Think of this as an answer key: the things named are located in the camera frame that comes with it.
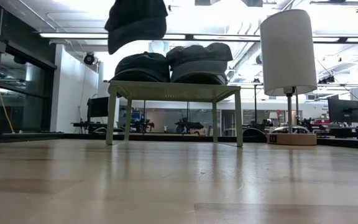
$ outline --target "lamp base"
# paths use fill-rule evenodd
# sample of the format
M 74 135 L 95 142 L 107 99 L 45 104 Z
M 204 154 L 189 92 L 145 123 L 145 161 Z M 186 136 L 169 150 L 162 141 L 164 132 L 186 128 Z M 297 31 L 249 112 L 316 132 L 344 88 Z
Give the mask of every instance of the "lamp base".
M 289 146 L 315 146 L 317 135 L 315 134 L 267 134 L 268 144 L 279 144 Z

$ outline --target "wooden floor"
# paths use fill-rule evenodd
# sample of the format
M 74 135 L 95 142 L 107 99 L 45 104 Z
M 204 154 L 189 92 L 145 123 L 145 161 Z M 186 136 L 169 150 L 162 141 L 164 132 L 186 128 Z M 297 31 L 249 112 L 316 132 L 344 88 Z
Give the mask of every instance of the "wooden floor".
M 358 223 L 358 149 L 0 144 L 5 223 Z

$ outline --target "table leg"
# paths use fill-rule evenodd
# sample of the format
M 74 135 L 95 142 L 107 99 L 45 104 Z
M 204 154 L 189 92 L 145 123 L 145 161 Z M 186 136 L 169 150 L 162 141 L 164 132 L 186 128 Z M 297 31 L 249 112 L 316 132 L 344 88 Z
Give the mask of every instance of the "table leg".
M 218 110 L 216 109 L 216 102 L 212 102 L 212 125 L 214 142 L 218 142 Z
M 235 104 L 236 104 L 236 133 L 237 133 L 237 147 L 242 147 L 242 110 L 241 110 L 241 93 L 240 90 L 237 90 L 234 93 Z
M 116 113 L 117 87 L 112 86 L 109 98 L 109 116 L 107 120 L 106 144 L 112 145 L 112 135 L 114 132 L 114 116 Z
M 129 141 L 129 133 L 131 131 L 131 118 L 132 118 L 132 99 L 128 98 L 127 121 L 125 123 L 125 136 L 124 136 L 125 141 Z

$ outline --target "computer monitor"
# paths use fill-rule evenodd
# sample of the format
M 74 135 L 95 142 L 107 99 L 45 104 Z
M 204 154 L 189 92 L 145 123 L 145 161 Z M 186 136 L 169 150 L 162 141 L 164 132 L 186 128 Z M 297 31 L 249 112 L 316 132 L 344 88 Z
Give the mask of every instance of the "computer monitor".
M 358 123 L 358 101 L 328 99 L 329 120 L 332 122 Z
M 88 100 L 88 117 L 97 118 L 109 116 L 109 98 L 95 98 Z

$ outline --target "black hat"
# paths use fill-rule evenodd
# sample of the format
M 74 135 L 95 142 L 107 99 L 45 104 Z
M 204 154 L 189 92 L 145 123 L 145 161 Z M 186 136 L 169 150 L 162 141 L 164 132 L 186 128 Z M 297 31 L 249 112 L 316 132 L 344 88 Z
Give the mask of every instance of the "black hat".
M 104 28 L 109 32 L 109 53 L 135 40 L 160 40 L 167 31 L 163 0 L 116 0 Z
M 169 82 L 167 58 L 158 53 L 144 52 L 123 58 L 116 67 L 113 80 L 137 82 Z
M 173 71 L 171 82 L 217 85 L 227 84 L 227 62 L 233 60 L 230 47 L 222 43 L 175 47 L 167 58 Z

